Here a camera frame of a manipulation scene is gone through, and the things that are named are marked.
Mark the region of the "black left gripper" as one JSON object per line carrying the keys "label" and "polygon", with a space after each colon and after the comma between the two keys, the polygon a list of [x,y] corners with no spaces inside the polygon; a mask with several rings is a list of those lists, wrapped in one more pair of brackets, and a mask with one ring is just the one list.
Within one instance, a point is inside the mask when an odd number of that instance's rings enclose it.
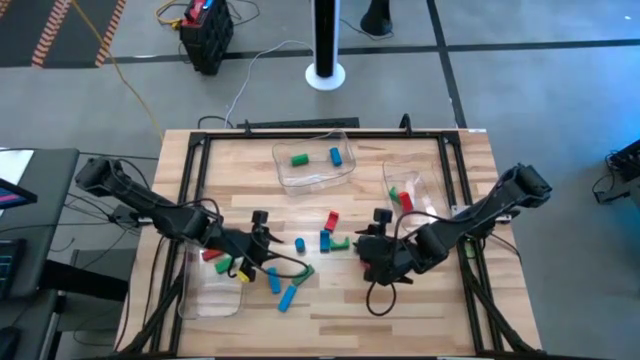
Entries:
{"label": "black left gripper", "polygon": [[255,281],[257,270],[263,271],[262,264],[269,259],[270,242],[284,244],[284,241],[274,236],[266,226],[268,215],[266,211],[255,210],[250,232],[231,228],[222,230],[225,252],[234,258],[242,258],[238,271],[244,272],[250,278],[250,282]]}

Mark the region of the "light blue long block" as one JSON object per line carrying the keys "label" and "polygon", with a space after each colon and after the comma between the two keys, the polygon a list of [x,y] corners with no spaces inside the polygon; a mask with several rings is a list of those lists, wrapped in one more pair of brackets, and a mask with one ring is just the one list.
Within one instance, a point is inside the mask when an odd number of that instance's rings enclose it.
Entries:
{"label": "light blue long block", "polygon": [[286,290],[285,290],[285,292],[284,292],[284,294],[283,294],[283,296],[282,296],[282,298],[281,298],[281,300],[280,300],[280,302],[278,304],[278,310],[280,312],[286,313],[288,311],[289,307],[291,306],[291,304],[293,302],[293,299],[294,299],[296,293],[297,293],[297,286],[296,285],[289,285],[286,288]]}

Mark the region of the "black power strip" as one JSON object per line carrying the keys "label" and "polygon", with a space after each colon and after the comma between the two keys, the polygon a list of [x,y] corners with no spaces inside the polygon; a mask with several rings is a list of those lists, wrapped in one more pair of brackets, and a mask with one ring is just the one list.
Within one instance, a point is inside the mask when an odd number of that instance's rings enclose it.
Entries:
{"label": "black power strip", "polygon": [[244,123],[238,124],[238,129],[293,129],[293,128],[359,128],[360,120],[358,117],[346,118],[321,118],[308,120],[289,120],[289,121],[272,121],[272,122],[250,122],[246,120]]}

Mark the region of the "black keypad device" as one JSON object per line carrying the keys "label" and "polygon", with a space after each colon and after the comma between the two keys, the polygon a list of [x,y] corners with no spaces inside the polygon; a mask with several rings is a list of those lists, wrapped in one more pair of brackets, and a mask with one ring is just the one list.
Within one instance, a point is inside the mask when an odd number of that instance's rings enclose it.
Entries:
{"label": "black keypad device", "polygon": [[10,296],[25,248],[25,239],[0,240],[0,300]]}

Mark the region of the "green long block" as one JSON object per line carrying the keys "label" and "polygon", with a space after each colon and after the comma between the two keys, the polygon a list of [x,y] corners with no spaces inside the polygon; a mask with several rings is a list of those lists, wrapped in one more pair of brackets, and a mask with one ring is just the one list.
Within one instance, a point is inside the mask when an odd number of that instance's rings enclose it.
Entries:
{"label": "green long block", "polygon": [[309,264],[305,270],[302,270],[291,280],[291,284],[294,286],[300,286],[305,281],[307,281],[314,273],[315,269],[311,264]]}

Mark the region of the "black side desk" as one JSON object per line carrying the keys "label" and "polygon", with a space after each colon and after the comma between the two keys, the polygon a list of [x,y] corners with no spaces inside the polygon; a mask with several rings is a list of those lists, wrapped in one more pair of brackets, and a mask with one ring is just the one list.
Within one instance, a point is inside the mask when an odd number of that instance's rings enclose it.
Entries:
{"label": "black side desk", "polygon": [[78,157],[76,149],[36,150],[18,185],[36,194],[37,202],[0,215],[0,240],[25,241],[9,296],[0,300],[0,329],[20,330],[14,360],[41,356],[57,295],[41,290],[39,281]]}

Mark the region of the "black pole white base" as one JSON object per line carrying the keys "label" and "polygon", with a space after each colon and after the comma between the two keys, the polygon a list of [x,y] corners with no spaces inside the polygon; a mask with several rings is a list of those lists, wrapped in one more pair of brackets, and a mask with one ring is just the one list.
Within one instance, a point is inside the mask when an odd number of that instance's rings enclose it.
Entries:
{"label": "black pole white base", "polygon": [[305,71],[308,85],[318,91],[333,91],[346,79],[338,61],[340,0],[311,0],[313,63]]}

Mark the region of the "white paper sheet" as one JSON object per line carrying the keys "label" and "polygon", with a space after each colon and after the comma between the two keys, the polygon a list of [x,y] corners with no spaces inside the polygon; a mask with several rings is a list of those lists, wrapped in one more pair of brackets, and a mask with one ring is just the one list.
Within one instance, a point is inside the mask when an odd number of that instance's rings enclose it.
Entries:
{"label": "white paper sheet", "polygon": [[33,150],[15,150],[0,147],[0,179],[17,185],[33,154]]}

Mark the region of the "red and blue device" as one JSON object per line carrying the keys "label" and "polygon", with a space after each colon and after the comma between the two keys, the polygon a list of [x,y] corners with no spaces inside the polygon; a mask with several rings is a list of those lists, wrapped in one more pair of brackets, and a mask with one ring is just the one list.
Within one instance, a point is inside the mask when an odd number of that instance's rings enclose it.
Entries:
{"label": "red and blue device", "polygon": [[191,0],[184,11],[183,24],[201,24],[210,12],[215,0]]}

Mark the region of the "black orange striped mat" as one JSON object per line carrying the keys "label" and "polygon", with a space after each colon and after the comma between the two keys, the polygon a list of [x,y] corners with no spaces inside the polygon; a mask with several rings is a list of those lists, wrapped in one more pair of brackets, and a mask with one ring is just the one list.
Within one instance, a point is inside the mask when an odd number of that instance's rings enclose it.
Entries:
{"label": "black orange striped mat", "polygon": [[102,66],[127,0],[0,0],[0,68]]}

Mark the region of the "black plastic crate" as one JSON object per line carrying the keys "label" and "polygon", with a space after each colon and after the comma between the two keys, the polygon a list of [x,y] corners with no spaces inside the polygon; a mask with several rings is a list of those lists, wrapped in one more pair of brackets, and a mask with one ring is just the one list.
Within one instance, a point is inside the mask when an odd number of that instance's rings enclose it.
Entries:
{"label": "black plastic crate", "polygon": [[234,34],[234,24],[226,0],[215,0],[201,24],[185,25],[179,35],[194,70],[215,76]]}

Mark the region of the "tablet screen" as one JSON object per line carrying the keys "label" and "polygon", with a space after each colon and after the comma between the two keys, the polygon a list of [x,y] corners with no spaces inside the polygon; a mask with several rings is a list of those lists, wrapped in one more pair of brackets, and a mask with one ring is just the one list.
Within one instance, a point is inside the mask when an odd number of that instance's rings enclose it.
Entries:
{"label": "tablet screen", "polygon": [[0,178],[0,210],[24,206],[38,201],[38,196]]}

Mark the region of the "black cone stand base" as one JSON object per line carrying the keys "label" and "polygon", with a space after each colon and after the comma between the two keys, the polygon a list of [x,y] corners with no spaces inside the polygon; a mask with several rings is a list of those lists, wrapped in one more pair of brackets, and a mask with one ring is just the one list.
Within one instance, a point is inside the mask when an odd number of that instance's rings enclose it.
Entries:
{"label": "black cone stand base", "polygon": [[360,20],[360,28],[372,36],[384,36],[392,32],[390,0],[371,0]]}

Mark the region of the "clear plastic bin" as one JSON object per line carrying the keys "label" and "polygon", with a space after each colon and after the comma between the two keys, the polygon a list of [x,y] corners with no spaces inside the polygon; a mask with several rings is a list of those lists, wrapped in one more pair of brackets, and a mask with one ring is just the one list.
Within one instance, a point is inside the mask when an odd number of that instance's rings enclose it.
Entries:
{"label": "clear plastic bin", "polygon": [[[337,147],[343,164],[335,167],[329,150]],[[308,154],[307,165],[292,167],[291,157]],[[276,143],[272,147],[278,181],[290,196],[319,192],[348,181],[357,166],[356,157],[345,131],[334,129],[310,139]]]}
{"label": "clear plastic bin", "polygon": [[381,187],[386,196],[386,207],[393,212],[393,221],[396,221],[404,212],[401,203],[394,203],[389,196],[389,190],[392,187],[396,188],[398,194],[409,193],[413,202],[413,211],[426,212],[441,218],[450,216],[439,170],[440,168],[433,163],[427,165],[409,161],[382,163]]}
{"label": "clear plastic bin", "polygon": [[215,263],[224,255],[205,262],[205,249],[187,245],[184,260],[184,281],[178,313],[184,320],[229,317],[235,315],[243,302],[244,287],[235,277],[242,258],[234,258],[234,265],[218,274]]}

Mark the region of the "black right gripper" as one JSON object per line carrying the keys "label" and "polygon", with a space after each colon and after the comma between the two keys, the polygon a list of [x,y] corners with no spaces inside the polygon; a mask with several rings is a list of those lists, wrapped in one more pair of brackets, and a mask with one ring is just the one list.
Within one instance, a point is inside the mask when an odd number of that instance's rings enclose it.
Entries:
{"label": "black right gripper", "polygon": [[376,208],[374,223],[356,231],[359,237],[355,242],[355,252],[364,266],[365,281],[382,286],[412,284],[408,274],[420,270],[418,249],[411,242],[415,233],[410,232],[404,238],[388,236],[386,227],[392,218],[391,210]]}

